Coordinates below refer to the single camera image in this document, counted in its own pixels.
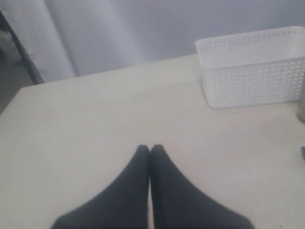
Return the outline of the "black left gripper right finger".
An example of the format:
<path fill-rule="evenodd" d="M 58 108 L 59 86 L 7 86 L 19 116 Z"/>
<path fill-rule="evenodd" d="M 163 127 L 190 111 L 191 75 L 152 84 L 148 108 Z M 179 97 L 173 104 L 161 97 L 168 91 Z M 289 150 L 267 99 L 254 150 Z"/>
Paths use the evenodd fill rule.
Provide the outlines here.
<path fill-rule="evenodd" d="M 150 155 L 153 222 L 156 229 L 252 229 L 250 220 L 193 185 L 162 145 Z"/>

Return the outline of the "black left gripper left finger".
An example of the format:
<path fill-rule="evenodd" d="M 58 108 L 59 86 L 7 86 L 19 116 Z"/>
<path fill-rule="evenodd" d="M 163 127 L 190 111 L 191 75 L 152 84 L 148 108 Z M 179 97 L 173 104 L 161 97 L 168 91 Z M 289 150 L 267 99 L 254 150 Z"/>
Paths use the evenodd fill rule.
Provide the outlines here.
<path fill-rule="evenodd" d="M 139 145 L 128 165 L 106 189 L 60 216 L 52 228 L 148 228 L 149 159 L 149 148 Z"/>

